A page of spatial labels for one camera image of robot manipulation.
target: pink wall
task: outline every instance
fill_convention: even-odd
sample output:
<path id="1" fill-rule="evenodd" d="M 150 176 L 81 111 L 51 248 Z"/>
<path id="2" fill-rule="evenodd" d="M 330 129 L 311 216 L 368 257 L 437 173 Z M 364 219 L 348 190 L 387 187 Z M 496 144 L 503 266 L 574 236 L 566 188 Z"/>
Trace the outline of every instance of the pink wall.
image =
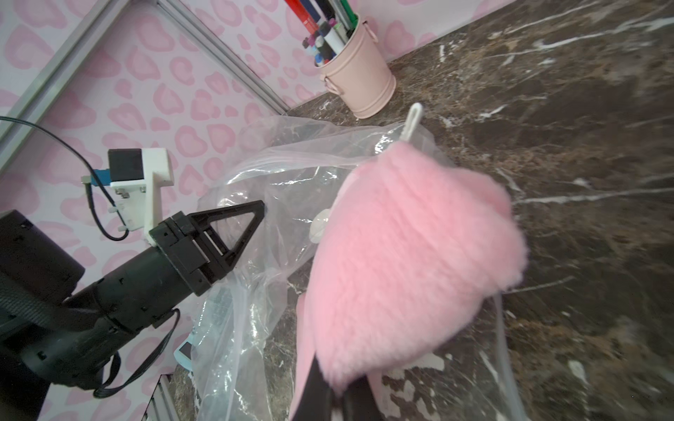
<path id="1" fill-rule="evenodd" d="M 513 0 L 349 0 L 370 23 L 387 60 Z M 183 0 L 289 106 L 326 90 L 302 48 L 308 32 L 283 0 Z"/>
<path id="2" fill-rule="evenodd" d="M 20 15 L 13 19 L 19 19 L 13 26 L 27 25 Z M 175 186 L 162 189 L 168 216 L 196 209 L 199 196 L 219 176 L 239 130 L 268 115 L 264 105 L 181 36 L 156 7 L 139 3 L 113 29 L 43 124 L 94 168 L 106 168 L 109 148 L 168 148 L 175 173 Z M 19 209 L 84 265 L 78 288 L 147 247 L 140 231 L 121 243 L 103 239 L 86 205 L 80 183 L 85 173 L 67 150 L 36 134 L 0 176 L 0 211 Z M 94 194 L 104 226 L 117 235 L 119 220 L 106 212 L 103 196 Z M 175 367 L 172 352 L 191 329 L 186 313 L 168 352 L 126 390 L 100 401 L 93 400 L 91 392 L 52 386 L 40 419 L 138 421 L 139 408 L 144 410 L 158 375 Z M 122 379 L 129 378 L 169 325 L 148 329 L 122 349 Z"/>
<path id="3" fill-rule="evenodd" d="M 9 111 L 95 2 L 0 1 L 0 114 Z"/>

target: black cable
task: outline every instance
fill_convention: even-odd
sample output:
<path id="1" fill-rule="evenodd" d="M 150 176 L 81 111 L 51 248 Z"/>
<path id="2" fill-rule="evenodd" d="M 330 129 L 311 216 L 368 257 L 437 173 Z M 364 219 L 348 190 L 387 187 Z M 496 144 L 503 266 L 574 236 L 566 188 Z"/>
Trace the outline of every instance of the black cable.
<path id="1" fill-rule="evenodd" d="M 96 171 L 94 171 L 94 169 L 91 167 L 91 164 L 89 164 L 89 161 L 87 161 L 85 159 L 85 157 L 83 157 L 79 152 L 77 152 L 72 146 L 65 143 L 60 137 L 56 136 L 54 133 L 51 133 L 49 130 L 47 130 L 47 129 L 41 127 L 41 126 L 38 126 L 35 123 L 31 123 L 30 121 L 15 119 L 13 117 L 7 117 L 7 116 L 0 116 L 0 121 L 10 121 L 12 123 L 18 123 L 18 124 L 23 124 L 25 126 L 32 127 L 33 129 L 37 129 L 37 130 L 43 132 L 45 135 L 48 135 L 49 137 L 51 137 L 55 141 L 59 142 L 63 147 L 65 147 L 70 152 L 75 154 L 75 156 L 77 156 L 80 159 L 80 161 L 82 161 L 84 166 L 89 170 L 89 173 L 91 174 L 91 177 L 96 181 L 96 184 L 98 184 L 98 187 L 100 187 L 100 190 L 103 192 L 103 194 L 108 199 L 110 204 L 115 209 L 117 208 L 117 206 L 115 205 L 115 201 L 110 196 L 110 193 L 108 193 L 108 191 L 105 189 L 105 187 L 103 186 L 103 183 L 100 182 L 100 178 L 96 174 Z M 110 234 L 108 234 L 108 232 L 105 230 L 105 228 L 103 228 L 103 225 L 100 223 L 100 220 L 98 219 L 98 215 L 96 215 L 96 210 L 94 209 L 94 196 L 93 196 L 93 193 L 92 193 L 92 190 L 91 190 L 91 184 L 90 183 L 84 183 L 84 188 L 85 188 L 85 192 L 86 192 L 86 196 L 87 196 L 87 202 L 89 203 L 89 209 L 91 209 L 91 216 L 94 218 L 94 222 L 96 222 L 96 225 L 98 226 L 98 229 L 103 233 L 103 235 L 105 235 L 106 238 L 108 238 L 109 240 L 112 240 L 112 241 L 122 241 L 123 239 L 127 238 L 129 236 L 129 230 L 128 229 L 124 232 L 124 235 L 121 236 L 121 237 L 113 237 Z M 122 221 L 122 225 L 126 226 L 126 224 L 124 223 L 124 218 L 122 218 L 122 215 L 119 213 L 119 210 L 117 210 L 117 215 L 119 216 L 120 221 Z"/>
<path id="2" fill-rule="evenodd" d="M 105 399 L 106 397 L 110 397 L 116 394 L 117 392 L 128 386 L 128 384 L 134 382 L 138 377 L 141 377 L 148 370 L 148 368 L 150 368 L 150 366 L 154 364 L 156 359 L 162 354 L 162 352 L 164 352 L 166 345 L 169 344 L 169 340 L 171 339 L 173 331 L 175 330 L 176 326 L 178 325 L 178 322 L 180 321 L 180 310 L 173 309 L 171 310 L 171 312 L 176 314 L 175 321 L 173 322 L 173 327 L 171 328 L 171 330 L 168 331 L 166 336 L 164 336 L 164 339 L 162 339 L 162 341 L 159 342 L 154 351 L 150 352 L 150 355 L 148 355 L 145 361 L 143 361 L 143 363 L 140 364 L 140 366 L 133 372 L 131 377 L 129 377 L 129 380 L 127 380 L 122 386 L 107 389 L 107 387 L 115 380 L 115 377 L 117 377 L 117 373 L 119 373 L 119 368 L 121 367 L 122 363 L 122 359 L 119 356 L 119 351 L 115 352 L 115 355 L 113 356 L 113 363 L 110 365 L 110 374 L 108 375 L 108 379 L 99 388 L 94 390 L 95 398 Z"/>

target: metal rail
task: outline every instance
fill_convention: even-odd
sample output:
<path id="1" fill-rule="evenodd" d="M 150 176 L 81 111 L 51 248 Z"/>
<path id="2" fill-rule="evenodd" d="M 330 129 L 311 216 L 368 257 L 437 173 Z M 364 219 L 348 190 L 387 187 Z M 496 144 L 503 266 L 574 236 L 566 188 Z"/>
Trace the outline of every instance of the metal rail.
<path id="1" fill-rule="evenodd" d="M 8 115 L 39 123 L 131 2 L 98 0 Z M 0 173 L 21 150 L 32 130 L 15 123 L 0 123 Z"/>
<path id="2" fill-rule="evenodd" d="M 178 26 L 182 27 L 189 37 L 203 51 L 208 52 L 221 66 L 227 68 L 235 78 L 250 89 L 262 102 L 278 114 L 290 110 L 290 107 L 267 86 L 250 68 L 211 32 L 194 13 L 185 7 L 180 0 L 156 0 Z"/>

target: green marker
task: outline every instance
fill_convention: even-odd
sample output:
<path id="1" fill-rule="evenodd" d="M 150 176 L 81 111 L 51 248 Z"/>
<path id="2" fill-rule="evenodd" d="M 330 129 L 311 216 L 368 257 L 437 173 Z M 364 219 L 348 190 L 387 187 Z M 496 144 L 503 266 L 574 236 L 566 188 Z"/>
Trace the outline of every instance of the green marker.
<path id="1" fill-rule="evenodd" d="M 348 5 L 347 0 L 341 0 L 341 2 L 342 6 L 344 6 L 346 14 L 348 15 L 348 19 L 351 21 L 351 24 L 353 25 L 353 28 L 356 28 L 356 25 L 358 24 L 358 18 L 356 18 L 356 15 L 353 14 L 353 10 L 351 10 L 351 6 Z"/>

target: light blue object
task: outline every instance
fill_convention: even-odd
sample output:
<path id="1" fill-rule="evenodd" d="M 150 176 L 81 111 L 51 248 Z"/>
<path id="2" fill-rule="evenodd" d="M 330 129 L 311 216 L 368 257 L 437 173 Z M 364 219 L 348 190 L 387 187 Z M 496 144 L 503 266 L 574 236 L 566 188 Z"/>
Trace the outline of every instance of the light blue object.
<path id="1" fill-rule="evenodd" d="M 94 170 L 94 172 L 96 173 L 96 175 L 97 175 L 98 178 L 100 179 L 100 182 L 101 182 L 104 186 L 109 186 L 109 185 L 110 185 L 110 169 L 107 169 L 107 170 Z M 92 186 L 97 186 L 97 185 L 98 185 L 98 183 L 96 182 L 96 179 L 94 179 L 94 177 L 92 177 L 92 179 L 91 179 L 91 185 L 92 185 Z"/>
<path id="2" fill-rule="evenodd" d="M 194 335 L 192 333 L 187 336 L 187 339 L 183 341 L 182 344 L 175 351 L 173 351 L 173 356 L 175 360 L 185 368 L 185 370 L 192 372 L 192 342 L 194 341 Z"/>

